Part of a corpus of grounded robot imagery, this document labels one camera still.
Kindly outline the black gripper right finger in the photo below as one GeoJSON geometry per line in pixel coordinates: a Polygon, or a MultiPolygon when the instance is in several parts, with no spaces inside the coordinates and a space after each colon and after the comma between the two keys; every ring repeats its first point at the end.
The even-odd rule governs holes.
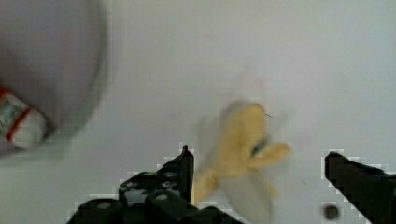
{"type": "Polygon", "coordinates": [[[395,224],[395,175],[349,160],[338,152],[324,159],[326,179],[372,224],[395,224]]]}

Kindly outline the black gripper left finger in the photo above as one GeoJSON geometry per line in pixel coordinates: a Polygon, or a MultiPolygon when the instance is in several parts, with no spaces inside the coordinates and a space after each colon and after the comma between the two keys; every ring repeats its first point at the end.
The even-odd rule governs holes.
{"type": "Polygon", "coordinates": [[[243,224],[215,206],[191,202],[194,157],[187,146],[155,172],[120,184],[116,199],[91,199],[66,224],[243,224]]]}

